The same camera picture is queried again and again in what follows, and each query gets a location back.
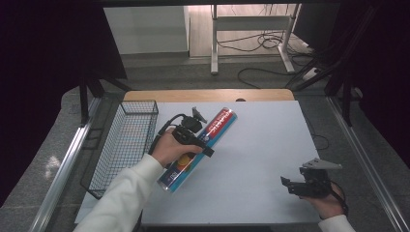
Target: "metal frame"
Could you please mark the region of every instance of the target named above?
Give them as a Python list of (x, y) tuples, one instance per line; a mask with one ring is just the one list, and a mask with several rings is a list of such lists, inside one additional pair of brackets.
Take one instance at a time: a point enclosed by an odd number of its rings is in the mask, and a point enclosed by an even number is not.
[(393, 227), (395, 228), (395, 231), (409, 232), (410, 231), (409, 226), (404, 220), (401, 210), (398, 208), (397, 204), (395, 203), (395, 200), (392, 194), (389, 192), (387, 187), (384, 185), (382, 179), (380, 178), (378, 172), (376, 171), (376, 168), (371, 162), (366, 149), (362, 145), (354, 129), (346, 123), (346, 121), (343, 119), (343, 116), (340, 114), (341, 108), (339, 104), (337, 103), (337, 98), (328, 97), (327, 100), (335, 116), (337, 117), (337, 121), (339, 122), (340, 127), (342, 128), (344, 134), (346, 135), (346, 138), (349, 141), (350, 146), (352, 146), (353, 151), (356, 155), (356, 158), (358, 159), (359, 164), (364, 170), (368, 181), (373, 187), (374, 192), (379, 198), (383, 208), (386, 211), (388, 218), (390, 219)]
[(292, 15), (274, 16), (220, 16), (217, 14), (218, 5), (213, 5), (212, 13), (212, 52), (211, 52), (211, 74), (218, 74), (218, 31), (262, 31), (283, 30), (285, 31), (283, 43), (278, 46), (280, 57), (288, 73), (294, 73), (292, 62), (287, 54), (287, 45), (290, 34), (295, 24), (296, 14), (299, 10), (296, 4)]
[(94, 121), (94, 116), (96, 114), (97, 108), (101, 102), (101, 99), (93, 99), (89, 108), (89, 120), (84, 125), (84, 127), (78, 128), (72, 144), (67, 151), (57, 174), (51, 183), (50, 188), (44, 198), (42, 206), (38, 210), (33, 223), (30, 226), (29, 231), (45, 231), (49, 220), (51, 219), (52, 213), (58, 203), (61, 193), (70, 177), (70, 173), (75, 164), (75, 160), (80, 152), (82, 143), (84, 142), (89, 129)]

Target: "gray floor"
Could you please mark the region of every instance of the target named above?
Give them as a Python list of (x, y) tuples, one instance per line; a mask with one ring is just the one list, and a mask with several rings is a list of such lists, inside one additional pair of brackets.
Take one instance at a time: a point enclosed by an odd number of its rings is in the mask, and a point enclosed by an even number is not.
[[(208, 59), (187, 59), (185, 57), (140, 57), (124, 56), (129, 79), (124, 83), (138, 90), (155, 89), (214, 89), (214, 88), (252, 88), (237, 79), (237, 73), (243, 68), (259, 68), (284, 73), (284, 66), (280, 58), (226, 58), (220, 60), (220, 74), (210, 74)], [(242, 77), (254, 85), (263, 88), (282, 88), (291, 76), (273, 75), (267, 72), (244, 72)], [(301, 108), (307, 115), (307, 123), (311, 125), (312, 133), (325, 136), (329, 142), (320, 137), (313, 141), (318, 149), (320, 158), (339, 162), (343, 165), (341, 171), (331, 171), (331, 178), (340, 183), (347, 194), (350, 206), (349, 220), (357, 231), (395, 231), (384, 208), (374, 194), (361, 166), (343, 134), (334, 113), (325, 96), (323, 80), (306, 90), (295, 94)], [(109, 92), (121, 91), (103, 84)], [(109, 113), (111, 108), (100, 109), (100, 114)], [(365, 145), (371, 160), (380, 176), (388, 186), (395, 201), (401, 208), (407, 221), (410, 221), (410, 186), (408, 180), (410, 171), (400, 160), (395, 151), (383, 139), (378, 131), (366, 119), (356, 101), (352, 102), (352, 123), (358, 136)], [(79, 96), (78, 90), (73, 89), (62, 99), (62, 109), (30, 167), (21, 178), (18, 185), (0, 210), (0, 228), (2, 231), (27, 231), (34, 216), (43, 202), (63, 160), (67, 149), (79, 125)], [(101, 118), (97, 123), (106, 124)], [(85, 193), (79, 183), (82, 173), (86, 169), (88, 159), (93, 155), (92, 150), (83, 150), (77, 160), (73, 173), (69, 179), (65, 193), (61, 197), (51, 218), (47, 231), (72, 231), (73, 221), (80, 207)], [(203, 227), (203, 228), (149, 228), (149, 231), (319, 231), (316, 224), (275, 225), (258, 227)]]

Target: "hand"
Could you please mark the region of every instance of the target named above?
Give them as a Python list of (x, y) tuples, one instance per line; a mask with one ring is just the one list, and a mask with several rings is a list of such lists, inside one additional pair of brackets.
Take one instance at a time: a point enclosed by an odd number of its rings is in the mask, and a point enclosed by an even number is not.
[[(341, 190), (332, 183), (332, 189), (340, 197)], [(322, 219), (332, 218), (335, 216), (343, 215), (343, 209), (340, 206), (340, 203), (335, 199), (331, 194), (325, 198), (311, 198), (306, 196), (300, 196), (301, 199), (305, 199), (319, 212), (319, 215)]]
[(163, 167), (177, 160), (185, 153), (201, 153), (202, 148), (195, 145), (182, 145), (175, 140), (172, 132), (174, 129), (168, 129), (158, 141), (152, 157), (155, 158)]

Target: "white sleeve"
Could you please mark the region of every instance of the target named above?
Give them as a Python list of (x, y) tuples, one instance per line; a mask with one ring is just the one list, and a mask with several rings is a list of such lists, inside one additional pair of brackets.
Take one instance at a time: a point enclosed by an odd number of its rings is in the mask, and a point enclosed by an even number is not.
[(144, 155), (136, 166), (122, 170), (114, 178), (102, 199), (74, 231), (132, 231), (162, 172), (156, 159)]
[(355, 232), (345, 215), (330, 217), (319, 222), (323, 232)]

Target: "wooden table edge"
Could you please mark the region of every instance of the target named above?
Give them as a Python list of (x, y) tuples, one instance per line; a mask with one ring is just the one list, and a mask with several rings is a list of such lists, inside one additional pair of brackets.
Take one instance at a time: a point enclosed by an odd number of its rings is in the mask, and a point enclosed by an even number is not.
[(209, 90), (144, 90), (129, 91), (124, 101), (157, 102), (247, 102), (294, 101), (288, 89), (209, 89)]

